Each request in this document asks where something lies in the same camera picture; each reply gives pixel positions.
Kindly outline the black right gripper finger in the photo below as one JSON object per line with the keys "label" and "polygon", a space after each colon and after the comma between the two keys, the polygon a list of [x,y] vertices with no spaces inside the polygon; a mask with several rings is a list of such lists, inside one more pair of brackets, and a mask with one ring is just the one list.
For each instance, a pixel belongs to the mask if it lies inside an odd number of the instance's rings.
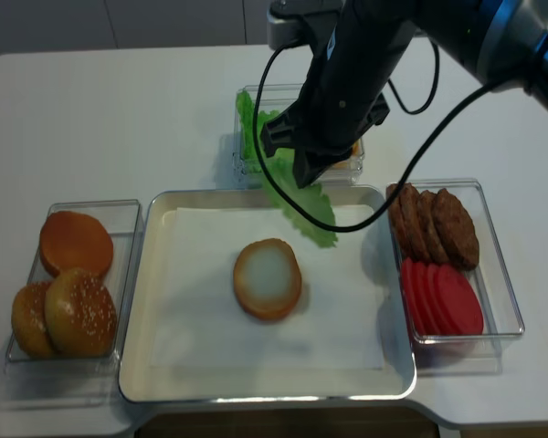
{"label": "black right gripper finger", "polygon": [[311,185],[334,164],[348,160],[352,153],[352,147],[347,149],[295,148],[293,177],[298,188],[303,189]]}

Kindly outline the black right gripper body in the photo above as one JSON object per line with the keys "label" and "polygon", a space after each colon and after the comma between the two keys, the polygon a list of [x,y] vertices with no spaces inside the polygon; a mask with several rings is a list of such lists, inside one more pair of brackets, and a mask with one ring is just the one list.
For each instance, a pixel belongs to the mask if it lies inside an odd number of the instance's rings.
{"label": "black right gripper body", "polygon": [[295,103],[264,126],[267,156],[278,149],[353,146],[407,49],[415,1],[343,1],[329,41],[317,52]]}

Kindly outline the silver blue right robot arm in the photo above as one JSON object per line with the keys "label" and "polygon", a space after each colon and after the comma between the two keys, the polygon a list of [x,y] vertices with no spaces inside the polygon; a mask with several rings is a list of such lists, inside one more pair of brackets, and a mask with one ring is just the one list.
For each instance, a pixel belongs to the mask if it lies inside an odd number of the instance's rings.
{"label": "silver blue right robot arm", "polygon": [[298,99],[259,132],[268,156],[293,150],[299,187],[384,120],[381,92],[416,31],[548,110],[548,1],[276,1],[269,17],[313,54]]}

